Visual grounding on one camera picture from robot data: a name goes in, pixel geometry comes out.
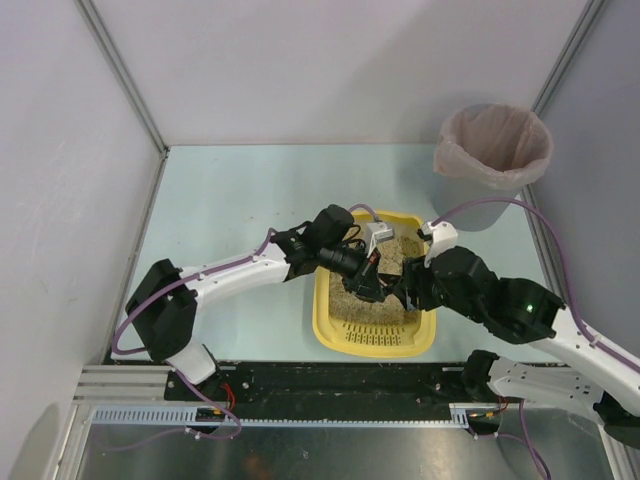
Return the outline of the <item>grey trash bin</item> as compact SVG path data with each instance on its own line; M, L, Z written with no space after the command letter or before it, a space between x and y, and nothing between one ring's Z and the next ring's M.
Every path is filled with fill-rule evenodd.
M495 224L508 206L506 201L516 198L524 187L492 190L470 180L448 178L434 171L432 204L436 213L443 215L470 202L472 205L456 213L452 222L458 230L476 232Z

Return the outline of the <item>beige cat litter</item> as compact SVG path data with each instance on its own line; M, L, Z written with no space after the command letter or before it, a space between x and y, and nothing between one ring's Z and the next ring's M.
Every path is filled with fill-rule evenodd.
M399 236L382 243L378 271L382 274L401 275L406 258L424 253L423 244L411 237ZM337 273L329 276L329 314L336 319L371 325L405 325L420 322L420 311L406 311L401 302L389 295L383 303L369 303L357 299L343 286Z

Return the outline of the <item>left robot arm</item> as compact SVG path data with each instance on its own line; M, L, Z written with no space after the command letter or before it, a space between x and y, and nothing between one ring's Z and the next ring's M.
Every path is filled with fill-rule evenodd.
M199 385L217 365L195 340L198 313L217 301L253 288L281 284L323 268L339 275L345 290L368 303L382 303L389 291L380 280L375 217L361 227L352 213L331 204L312 221L287 230L269 229L254 250L219 263L179 268L170 260L154 263L125 306L111 350L127 356L145 352L171 366L181 378Z

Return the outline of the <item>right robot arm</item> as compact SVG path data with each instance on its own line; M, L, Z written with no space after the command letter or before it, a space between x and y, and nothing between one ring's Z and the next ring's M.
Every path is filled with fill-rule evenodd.
M498 339L528 345L562 365L537 369L476 350L463 372L471 394L554 406L638 448L638 358L588 326L546 287L524 278L500 278L475 253L454 247L405 260L387 289L408 310L450 309Z

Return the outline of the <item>black litter scoop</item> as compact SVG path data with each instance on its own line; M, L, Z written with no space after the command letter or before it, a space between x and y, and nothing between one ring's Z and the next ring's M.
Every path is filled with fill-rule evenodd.
M401 275L397 274L388 274L388 273L379 273L378 278L380 280L381 285L387 292L392 292L393 289L398 285L398 283L402 280Z

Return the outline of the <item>yellow litter box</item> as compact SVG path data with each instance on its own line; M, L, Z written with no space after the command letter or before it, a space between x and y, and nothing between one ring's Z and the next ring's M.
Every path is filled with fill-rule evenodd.
M380 211L380 218L393 225L395 238L419 239L417 230L423 220L415 215ZM348 322L329 314L329 276L326 269L316 271L313 301L313 330L317 339L327 348L350 355L368 358L407 358L424 353L436 336L437 317L434 310L420 311L420 322L405 325L371 325Z

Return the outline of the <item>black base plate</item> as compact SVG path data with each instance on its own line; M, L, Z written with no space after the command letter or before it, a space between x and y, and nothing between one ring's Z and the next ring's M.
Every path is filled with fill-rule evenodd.
M451 404L511 404L487 387L467 388L463 370L461 363L223 361L196 389L231 401L243 421L448 420Z

